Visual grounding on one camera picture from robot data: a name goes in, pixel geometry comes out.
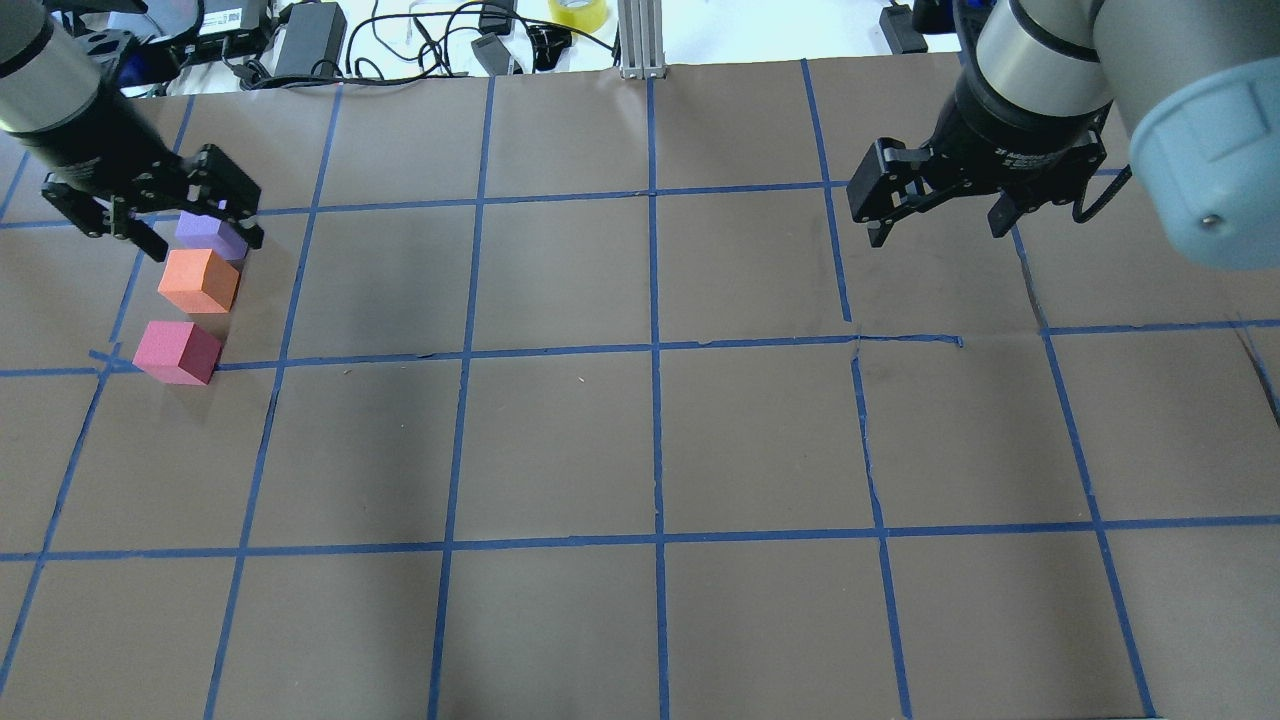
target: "light blue joint cover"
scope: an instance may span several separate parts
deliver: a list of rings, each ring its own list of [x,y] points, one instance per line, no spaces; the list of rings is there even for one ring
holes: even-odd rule
[[[1162,100],[1130,158],[1179,252],[1213,268],[1280,266],[1280,56]]]

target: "electrical cord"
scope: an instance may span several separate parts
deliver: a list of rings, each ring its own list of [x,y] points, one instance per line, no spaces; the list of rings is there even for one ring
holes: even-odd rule
[[[563,24],[553,23],[553,22],[548,22],[548,20],[530,19],[530,18],[526,18],[524,15],[520,15],[518,13],[508,12],[504,8],[495,8],[493,5],[488,5],[486,9],[468,9],[468,8],[479,8],[479,6],[485,6],[485,5],[488,5],[488,4],[484,0],[470,0],[467,3],[461,4],[458,8],[456,8],[453,10],[447,10],[447,12],[445,10],[440,10],[440,12],[428,12],[428,13],[389,13],[389,14],[384,14],[384,15],[374,15],[374,17],[365,18],[364,20],[361,20],[360,23],[357,23],[355,28],[352,28],[351,35],[347,38],[347,51],[346,51],[346,59],[343,60],[343,67],[346,68],[346,70],[347,70],[348,74],[352,74],[355,72],[353,65],[352,65],[351,46],[352,46],[352,42],[353,42],[355,37],[366,26],[372,26],[372,24],[375,24],[375,23],[378,23],[380,20],[390,20],[390,19],[448,18],[448,20],[445,23],[445,33],[444,33],[444,36],[442,36],[434,44],[436,47],[435,49],[430,47],[433,44],[428,42],[419,51],[419,56],[424,56],[425,53],[426,53],[426,50],[429,50],[429,49],[431,49],[433,53],[435,53],[435,50],[438,49],[439,54],[440,54],[439,59],[436,60],[436,64],[440,65],[438,69],[443,69],[444,73],[445,73],[445,77],[456,77],[454,73],[453,73],[453,69],[452,69],[452,64],[449,61],[448,36],[452,35],[454,31],[458,31],[458,29],[475,29],[475,31],[479,31],[479,28],[474,28],[474,27],[454,28],[453,27],[453,22],[458,17],[461,17],[461,15],[479,15],[481,13],[502,14],[502,15],[509,17],[511,19],[515,19],[515,20],[520,22],[525,27],[526,35],[527,35],[529,27],[531,27],[531,26],[547,26],[547,27],[554,27],[554,28],[566,29],[568,32],[572,32],[573,35],[580,35],[580,36],[588,38],[589,41],[599,45],[600,47],[604,47],[605,50],[608,50],[609,53],[612,53],[614,55],[617,54],[616,53],[616,45],[609,45],[608,42],[604,42],[603,40],[600,40],[599,37],[595,37],[594,35],[591,35],[589,32],[582,32],[582,31],[580,31],[580,29],[577,29],[575,27],[563,26]]]
[[[1075,204],[1071,205],[1071,219],[1082,224],[1092,220],[1094,215],[1107,206],[1107,202],[1111,202],[1111,200],[1115,199],[1132,177],[1133,169],[1129,165],[1125,165],[1124,169],[1121,169],[1120,173],[1111,181],[1111,184],[1102,191],[1102,195],[1093,201],[1093,205],[1089,205],[1088,210],[1084,209],[1084,196],[1082,195],[1080,197],[1076,197]]]
[[[1089,123],[1089,129],[1100,137],[1102,136],[1102,128],[1107,124],[1107,118],[1111,117],[1111,106],[1112,104],[1107,102],[1102,110],[1098,111],[1098,115],[1093,118],[1093,122]],[[1120,190],[1124,188],[1125,183],[1128,183],[1132,177],[1133,168],[1130,165],[1125,165],[1116,174],[1116,177],[1112,178],[1111,183],[1107,184],[1106,190],[1102,191],[1102,195],[1093,201],[1093,205],[1089,205],[1088,210],[1084,209],[1084,193],[1082,192],[1080,196],[1075,199],[1075,202],[1071,204],[1071,219],[1079,224],[1092,220],[1098,213],[1102,211],[1103,208],[1107,206],[1107,202],[1111,202],[1115,196],[1119,195]]]
[[[378,4],[379,3],[381,3],[381,0],[374,0],[374,9],[369,12],[369,17],[370,18],[376,18],[378,17]],[[383,37],[380,35],[378,35],[378,26],[376,24],[374,26],[374,40],[376,40],[379,45],[381,45],[383,47],[385,47],[388,53],[390,53],[392,55],[396,55],[397,58],[399,58],[401,60],[404,60],[406,63],[412,63],[412,61],[416,60],[416,58],[413,58],[413,56],[401,55],[398,50],[396,50],[394,47],[392,47],[385,40],[383,40]]]
[[[520,22],[525,27],[526,35],[529,33],[530,27],[536,27],[536,26],[562,28],[575,35],[586,37],[588,40],[599,45],[600,47],[609,50],[612,54],[614,54],[614,56],[617,55],[617,49],[614,45],[609,45],[588,32],[582,32],[577,28],[572,28],[568,26],[562,26],[559,23],[525,18],[517,13],[508,12],[503,8],[494,8],[492,5],[488,5],[484,9],[479,9],[479,6],[485,6],[485,5],[488,4],[484,0],[470,0],[460,5],[458,8],[447,12],[440,10],[440,12],[426,12],[426,13],[390,13],[384,15],[376,15],[376,14],[371,15],[361,20],[360,23],[356,24],[355,28],[352,28],[351,35],[347,38],[347,51],[343,59],[344,69],[339,69],[338,63],[321,60],[317,61],[315,65],[312,65],[311,68],[312,74],[273,76],[259,58],[244,60],[239,65],[232,64],[227,59],[227,53],[229,51],[228,41],[224,41],[221,59],[223,64],[225,64],[227,68],[230,69],[230,72],[236,74],[237,78],[239,78],[239,86],[242,90],[265,90],[271,87],[314,87],[314,86],[339,85],[339,83],[364,85],[364,86],[399,86],[431,77],[457,77],[453,73],[453,69],[449,64],[449,53],[448,53],[449,36],[457,32],[466,32],[466,31],[480,32],[480,31],[477,27],[471,27],[471,26],[452,27],[453,22],[461,15],[480,15],[481,13],[504,14]],[[417,20],[417,18],[448,18],[448,20],[445,22],[444,33],[439,38],[434,38],[430,35],[430,32],[426,31],[422,23]],[[378,22],[389,19],[410,19],[415,22],[420,35],[422,35],[424,44],[421,45],[421,47],[419,47],[416,55],[406,58],[404,55],[392,50],[392,53],[397,58],[406,61],[417,63],[419,68],[422,70],[419,74],[403,78],[388,78],[383,73],[381,68],[379,68],[378,64],[370,60],[369,58],[352,59],[352,51],[351,51],[352,38],[355,38],[356,35],[364,27],[376,26]],[[385,46],[385,42],[381,42],[380,37],[379,42]],[[534,44],[532,37],[530,37],[530,45],[532,46],[532,44]],[[434,63],[430,67],[426,67],[425,59],[429,54],[434,58]],[[333,64],[335,70],[334,76],[333,77],[316,76],[315,74],[316,69],[328,63]],[[370,68],[374,73],[376,73],[378,77],[376,78],[365,77],[364,73],[361,72],[365,67]],[[444,74],[443,76],[433,74],[436,72],[443,72]]]

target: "grid square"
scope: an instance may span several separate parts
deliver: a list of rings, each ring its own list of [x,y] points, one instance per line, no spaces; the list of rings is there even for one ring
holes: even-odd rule
[[[475,347],[649,342],[644,199],[485,209]]]
[[[959,197],[893,228],[874,249],[844,191],[836,217],[854,323],[869,334],[1036,332],[1036,311],[1011,237],[993,238],[991,197]]]
[[[347,205],[475,197],[486,86],[483,79],[462,79],[344,87],[321,201]],[[392,102],[394,111],[388,111]],[[440,122],[445,117],[440,108],[449,109],[448,122]]]
[[[852,177],[876,138],[896,137],[908,147],[919,147],[933,135],[942,101],[960,78],[960,63],[950,53],[831,58],[810,60],[809,76],[831,179],[845,181]],[[842,199],[844,191],[837,192]]]
[[[273,377],[215,373],[209,387],[111,377],[54,547],[234,547]]]
[[[453,556],[440,717],[658,716],[652,546]]]
[[[289,368],[255,544],[444,539],[458,363]]]
[[[1108,536],[1152,700],[1166,717],[1280,707],[1280,528]]]
[[[308,208],[333,102],[332,87],[200,95],[180,152],[212,142],[262,188],[260,208]]]
[[[316,219],[292,357],[462,350],[474,208]]]
[[[1138,717],[1093,533],[890,541],[918,717]]]
[[[251,557],[215,717],[425,717],[438,553]]]
[[[652,533],[646,352],[475,360],[456,537]]]
[[[93,375],[0,380],[0,552],[44,544],[96,387]]]
[[[1089,197],[1111,178],[1089,183]],[[1224,283],[1234,274],[1183,258],[1165,238],[1142,183],[1125,186],[1088,225],[1066,208],[1044,208],[1019,222],[1041,304],[1053,325],[1225,320]]]
[[[662,355],[667,532],[872,525],[852,347]]]
[[[178,310],[156,292],[164,265],[143,259],[129,311],[120,328],[120,356],[133,357],[148,322],[189,318],[224,341],[219,363],[274,361],[280,354],[280,336],[289,311],[307,219],[288,215],[266,217],[261,222],[266,231],[262,249],[251,250],[243,261],[233,263],[242,270],[236,305],[228,314],[188,316]],[[175,224],[156,223],[156,232],[173,237]]]
[[[72,227],[0,231],[0,368],[83,368],[102,348],[136,254]]]
[[[673,717],[897,717],[877,543],[667,546]]]
[[[676,67],[653,94],[658,187],[822,179],[799,63]]]
[[[4,717],[198,717],[230,559],[51,562],[4,696]]]
[[[178,140],[178,129],[182,128],[182,118],[187,114],[187,99],[147,97],[133,100],[132,102],[138,110],[138,114],[141,114],[143,119],[148,120],[151,126],[155,127],[156,132],[160,133],[160,140],[164,141],[165,147],[173,147],[173,143]],[[64,218],[61,213],[54,209],[54,206],[50,205],[42,195],[40,195],[40,188],[45,184],[45,176],[47,174],[49,167],[36,159],[35,155],[27,160],[27,165],[22,170],[22,177],[18,178],[18,188],[13,193],[13,202],[9,204],[9,210],[4,214],[4,222],[67,222],[67,218]],[[8,190],[9,186],[5,184],[4,187]],[[105,237],[97,242],[113,245]]]
[[[861,369],[888,525],[1089,519],[1039,337],[867,343]]]
[[[1053,338],[1102,512],[1280,512],[1280,428],[1231,331]]]
[[[644,190],[645,105],[644,83],[612,69],[497,78],[485,195]]]
[[[847,333],[820,190],[658,201],[662,340]]]

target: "purple cube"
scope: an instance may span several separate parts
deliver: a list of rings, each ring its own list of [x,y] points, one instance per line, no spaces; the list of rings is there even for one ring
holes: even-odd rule
[[[223,260],[232,261],[244,258],[248,243],[224,220],[209,215],[192,215],[183,211],[178,215],[178,231],[174,233],[182,246],[191,250],[212,250]]]

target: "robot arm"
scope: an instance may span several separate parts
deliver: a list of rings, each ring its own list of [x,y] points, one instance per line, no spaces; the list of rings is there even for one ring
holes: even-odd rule
[[[0,28],[0,129],[49,165],[41,192],[81,232],[129,240],[159,261],[168,243],[137,215],[186,210],[262,246],[261,188],[218,146],[172,152],[38,3],[4,0]]]
[[[1000,193],[1004,236],[1042,205],[1075,204],[1106,158],[1119,105],[1133,172],[1189,258],[1280,265],[1280,4],[1274,0],[955,0],[968,59],[933,136],[879,138],[849,183],[872,245],[966,195]],[[1123,183],[1126,176],[1117,178]]]

